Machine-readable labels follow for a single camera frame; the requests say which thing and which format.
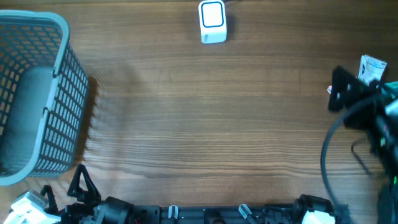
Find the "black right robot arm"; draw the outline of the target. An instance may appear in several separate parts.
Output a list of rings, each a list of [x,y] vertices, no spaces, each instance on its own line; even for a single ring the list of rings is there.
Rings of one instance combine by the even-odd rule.
[[[397,87],[371,80],[366,84],[345,68],[332,71],[330,111],[343,114],[331,125],[323,141],[320,170],[329,200],[302,195],[292,208],[292,219],[299,223],[351,223],[346,205],[333,193],[326,171],[326,156],[334,133],[345,125],[365,130],[371,153],[381,162],[389,182],[377,200],[378,223],[397,223]]]

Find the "red white small packet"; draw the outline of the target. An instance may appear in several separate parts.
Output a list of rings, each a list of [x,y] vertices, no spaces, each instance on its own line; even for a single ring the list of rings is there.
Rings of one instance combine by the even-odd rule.
[[[328,88],[327,88],[327,92],[330,94],[330,93],[331,93],[331,90],[332,90],[332,86],[330,85],[330,86],[328,86]]]

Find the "light blue wipes packet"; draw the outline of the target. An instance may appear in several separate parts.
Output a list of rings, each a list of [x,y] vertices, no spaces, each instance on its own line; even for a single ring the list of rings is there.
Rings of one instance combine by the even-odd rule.
[[[390,93],[394,98],[397,98],[398,81],[385,83],[383,89],[386,93]]]

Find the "white blue small box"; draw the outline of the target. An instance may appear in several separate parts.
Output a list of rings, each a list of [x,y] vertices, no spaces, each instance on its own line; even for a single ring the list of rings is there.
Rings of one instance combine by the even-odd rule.
[[[369,55],[362,55],[358,79],[366,85],[369,85],[374,80],[380,81],[386,67],[387,63],[385,61],[379,60]]]

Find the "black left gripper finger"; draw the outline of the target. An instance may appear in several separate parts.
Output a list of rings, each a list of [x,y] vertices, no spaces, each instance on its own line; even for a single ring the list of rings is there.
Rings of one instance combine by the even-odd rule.
[[[101,194],[83,164],[76,167],[67,195],[78,202],[101,202]]]
[[[56,203],[55,195],[53,193],[52,187],[50,185],[44,185],[42,190],[40,191],[42,196],[47,196],[48,199],[48,207],[44,210],[46,213],[51,215],[58,215],[58,206]]]

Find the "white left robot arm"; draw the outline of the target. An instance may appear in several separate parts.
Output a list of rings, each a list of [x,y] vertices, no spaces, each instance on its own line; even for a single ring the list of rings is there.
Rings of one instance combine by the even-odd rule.
[[[45,185],[40,191],[49,204],[45,212],[61,218],[61,223],[135,223],[134,205],[123,200],[101,194],[83,164],[77,166],[67,191],[76,203],[59,210],[51,186]]]

